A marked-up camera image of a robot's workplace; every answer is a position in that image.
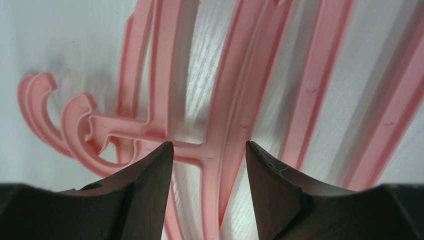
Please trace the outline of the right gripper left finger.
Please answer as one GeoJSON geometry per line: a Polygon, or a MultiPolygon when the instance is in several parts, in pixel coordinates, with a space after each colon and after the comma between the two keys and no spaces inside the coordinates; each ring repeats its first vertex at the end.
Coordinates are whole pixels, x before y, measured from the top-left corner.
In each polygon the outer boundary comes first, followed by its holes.
{"type": "Polygon", "coordinates": [[[3,240],[159,240],[172,178],[166,141],[146,157],[81,189],[0,186],[3,240]]]}

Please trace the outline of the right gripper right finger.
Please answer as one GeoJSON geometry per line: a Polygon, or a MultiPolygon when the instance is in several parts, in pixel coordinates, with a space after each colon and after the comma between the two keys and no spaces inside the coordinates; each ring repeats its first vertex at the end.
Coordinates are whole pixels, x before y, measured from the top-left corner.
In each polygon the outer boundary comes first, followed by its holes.
{"type": "Polygon", "coordinates": [[[261,240],[421,240],[424,186],[381,184],[353,191],[281,162],[254,141],[246,167],[261,240]]]}

